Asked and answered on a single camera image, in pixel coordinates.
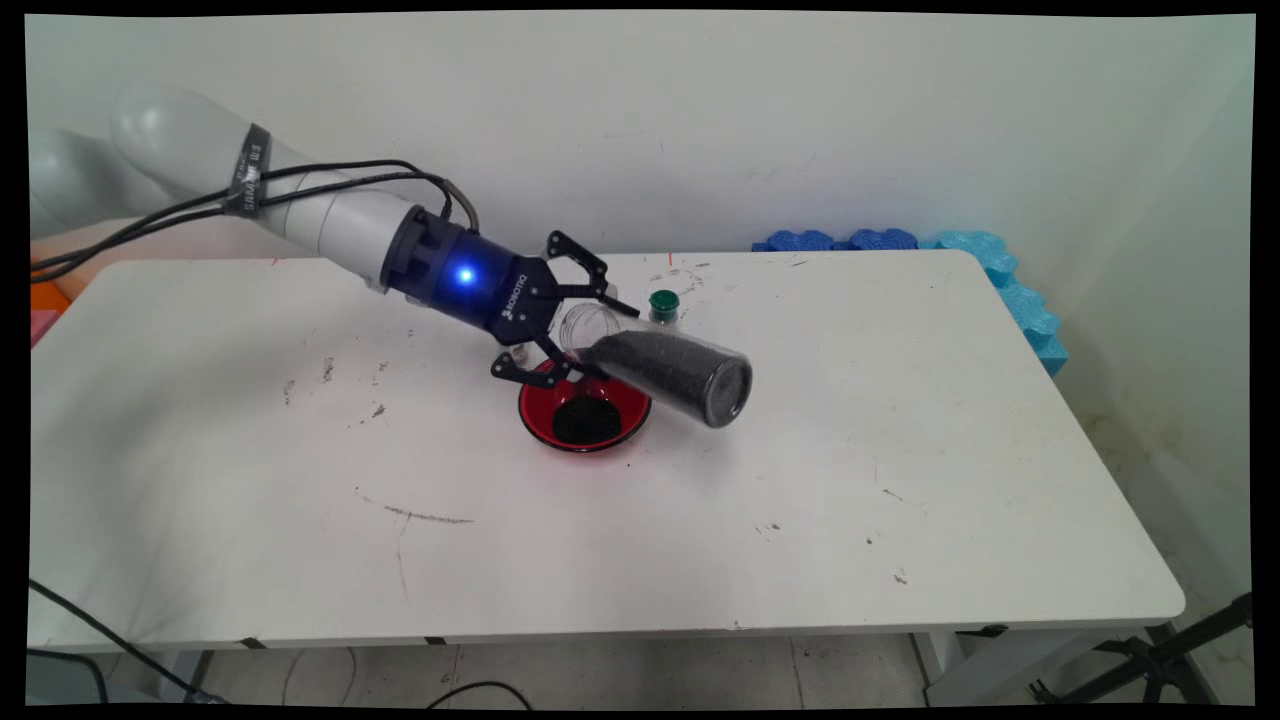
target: black strap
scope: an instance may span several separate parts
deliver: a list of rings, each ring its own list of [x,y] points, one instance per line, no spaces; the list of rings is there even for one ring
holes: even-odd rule
[[[236,163],[236,174],[227,190],[224,205],[228,215],[257,217],[262,206],[262,196],[266,192],[261,177],[270,169],[270,161],[271,133],[256,123],[248,126],[244,145],[241,146],[239,160]]]

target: pink object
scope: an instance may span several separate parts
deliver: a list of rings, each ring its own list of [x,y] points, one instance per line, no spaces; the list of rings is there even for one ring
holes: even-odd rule
[[[45,337],[49,328],[54,327],[58,320],[56,310],[32,310],[31,311],[31,346],[36,347],[40,338]]]

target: orange object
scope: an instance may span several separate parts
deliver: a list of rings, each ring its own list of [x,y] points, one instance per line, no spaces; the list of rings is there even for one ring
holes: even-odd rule
[[[54,283],[37,283],[31,286],[31,309],[32,310],[52,310],[58,314],[63,314],[70,307],[72,301],[67,300],[58,286]]]

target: red bowl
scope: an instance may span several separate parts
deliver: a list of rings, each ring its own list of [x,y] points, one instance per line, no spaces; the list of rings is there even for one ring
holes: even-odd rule
[[[538,365],[534,372],[545,373],[550,370],[550,366],[552,361],[547,360]],[[593,438],[594,442],[563,437],[567,428],[563,416],[557,423],[557,411],[564,409],[573,400],[580,401],[577,409],[581,409],[584,398],[595,401],[589,407],[605,411],[605,418],[599,428],[607,427],[608,437]],[[600,380],[593,377],[585,377],[576,383],[559,380],[553,388],[522,386],[518,402],[520,419],[530,434],[556,450],[568,452],[595,452],[618,445],[640,429],[640,425],[649,418],[652,406],[653,400],[639,389],[621,380]]]

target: floor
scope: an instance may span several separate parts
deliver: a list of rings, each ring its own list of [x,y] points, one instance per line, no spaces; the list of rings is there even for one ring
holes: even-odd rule
[[[966,652],[987,641],[964,638]],[[113,683],[155,692],[132,657],[93,656]],[[1044,678],[1070,689],[1119,661],[1092,652]],[[920,665],[908,635],[567,641],[471,646],[241,650],[211,653],[206,691],[234,703],[426,707],[452,688],[502,680],[539,710],[916,707]],[[1105,701],[1138,702],[1140,683]],[[1165,702],[1181,702],[1176,689]],[[998,705],[1030,705],[1018,691]],[[443,707],[518,708],[497,688]]]

